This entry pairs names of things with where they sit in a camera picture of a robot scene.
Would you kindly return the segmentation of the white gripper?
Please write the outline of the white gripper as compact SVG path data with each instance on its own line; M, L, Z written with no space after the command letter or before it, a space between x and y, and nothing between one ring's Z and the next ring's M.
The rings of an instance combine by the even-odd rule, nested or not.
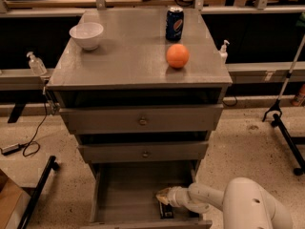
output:
M156 195L159 202L172 207L185 207L190 200L188 189L179 186L164 188Z

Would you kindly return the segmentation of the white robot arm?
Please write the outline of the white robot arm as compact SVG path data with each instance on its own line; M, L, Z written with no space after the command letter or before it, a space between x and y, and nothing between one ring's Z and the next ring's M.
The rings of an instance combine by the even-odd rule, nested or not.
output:
M293 229L288 209L255 181L237 177L224 191L194 182L189 187L160 190L156 198L164 205L185 207L203 214L212 205L223 215L224 229Z

